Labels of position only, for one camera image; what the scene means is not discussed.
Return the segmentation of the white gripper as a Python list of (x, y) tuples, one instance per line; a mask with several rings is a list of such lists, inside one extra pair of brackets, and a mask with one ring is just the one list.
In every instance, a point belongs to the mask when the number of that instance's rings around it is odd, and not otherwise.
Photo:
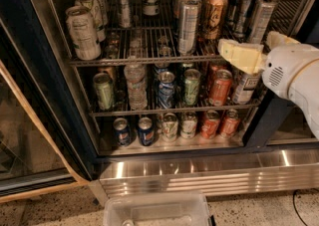
[[(268, 33), (266, 45), (271, 51), (262, 81), (277, 96), (287, 99), (290, 83), (299, 72), (319, 59), (319, 50), (276, 31)], [(246, 74), (256, 74), (264, 68), (262, 45), (220, 39), (217, 49), (223, 59)]]

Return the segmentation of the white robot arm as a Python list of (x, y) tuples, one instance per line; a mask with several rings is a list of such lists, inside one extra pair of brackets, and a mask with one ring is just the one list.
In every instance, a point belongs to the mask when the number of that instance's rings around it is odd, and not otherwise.
[(261, 73), (263, 84), (301, 108), (312, 133), (319, 138), (319, 49), (271, 31), (263, 45), (220, 39), (219, 55), (246, 74)]

